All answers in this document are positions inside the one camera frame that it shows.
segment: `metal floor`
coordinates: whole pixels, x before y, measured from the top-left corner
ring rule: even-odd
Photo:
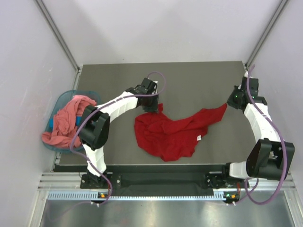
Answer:
[[[254,192],[264,201],[272,192]],[[294,227],[283,192],[270,204],[258,206],[246,199],[241,204],[225,206],[214,201],[112,201],[97,208],[82,204],[56,222],[65,210],[79,201],[48,201],[41,227]]]
[[[202,108],[216,108],[227,101],[233,86],[241,83],[241,61],[84,65],[78,90],[93,90],[107,102],[129,87],[140,84],[151,71],[162,72],[167,87],[160,95],[164,113],[173,120],[190,117]],[[240,110],[228,107],[221,122],[209,127],[192,157],[165,163],[137,146],[134,119],[143,114],[131,110],[110,125],[105,162],[122,164],[221,164],[246,160],[255,141],[248,120]],[[86,164],[83,158],[63,154],[60,165]]]

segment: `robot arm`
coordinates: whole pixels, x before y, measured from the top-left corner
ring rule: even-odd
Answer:
[[[241,109],[248,119],[255,136],[256,145],[247,161],[230,163],[226,165],[227,175],[232,178],[246,179],[248,177],[266,178],[268,180],[280,180],[283,169],[282,146],[278,133],[264,116],[271,119],[267,102],[264,97],[258,96],[258,79],[250,79],[250,93],[262,115],[255,106],[250,103],[246,90],[247,78],[244,76],[242,84],[235,86],[227,104],[236,109]],[[294,156],[294,145],[285,143],[287,153],[287,172]]]
[[[106,106],[102,111],[97,112],[85,124],[79,133],[87,157],[92,164],[103,173],[106,170],[103,148],[108,139],[110,123],[126,111],[142,106],[146,112],[158,110],[158,95],[151,95],[157,92],[157,82],[144,78],[142,84],[136,88],[129,88],[117,98],[98,106],[87,106],[84,110],[80,124],[96,109]],[[88,174],[95,181],[100,181],[100,174],[91,165],[88,165]]]

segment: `plastic laundry basket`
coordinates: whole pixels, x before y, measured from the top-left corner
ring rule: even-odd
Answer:
[[[45,131],[52,132],[53,129],[50,127],[50,120],[53,119],[53,116],[57,114],[58,110],[64,108],[66,104],[72,100],[74,95],[82,95],[82,96],[87,96],[97,102],[97,105],[101,104],[101,99],[100,96],[97,92],[94,91],[77,91],[77,90],[71,90],[64,92],[60,97],[58,98],[56,105],[52,111],[51,117],[48,120],[47,126]],[[71,150],[69,148],[57,148],[53,145],[49,145],[47,143],[44,143],[44,146],[46,146],[48,149],[56,151],[56,152],[61,152],[61,153],[71,153]],[[81,145],[78,148],[74,148],[75,151],[82,151],[84,150],[83,146]]]

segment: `gray table surface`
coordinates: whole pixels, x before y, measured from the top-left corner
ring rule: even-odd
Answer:
[[[125,89],[140,84],[151,71],[162,72],[167,80],[160,95],[164,114],[173,120],[192,116],[202,108],[216,108],[227,101],[233,86],[241,83],[244,75],[240,61],[185,62],[84,65],[78,90],[93,90],[107,102]],[[240,110],[228,107],[221,122],[209,127],[208,134],[196,146],[192,157],[164,162],[137,146],[134,119],[143,114],[142,108],[131,110],[110,125],[105,144],[105,162],[111,165],[131,164],[221,164],[247,159],[255,141],[250,124]],[[73,154],[62,155],[61,165],[86,164]]]

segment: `laundry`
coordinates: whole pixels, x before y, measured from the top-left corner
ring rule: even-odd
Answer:
[[[69,148],[77,131],[77,117],[83,115],[85,107],[96,104],[94,100],[87,96],[75,95],[63,109],[54,115],[53,131],[42,133],[42,141],[58,148]],[[80,139],[77,137],[74,147],[77,148],[80,145]]]
[[[167,162],[191,157],[199,140],[207,134],[208,126],[223,118],[227,104],[215,109],[201,109],[193,116],[178,121],[162,113],[163,104],[158,107],[159,113],[136,117],[134,130],[140,148]]]

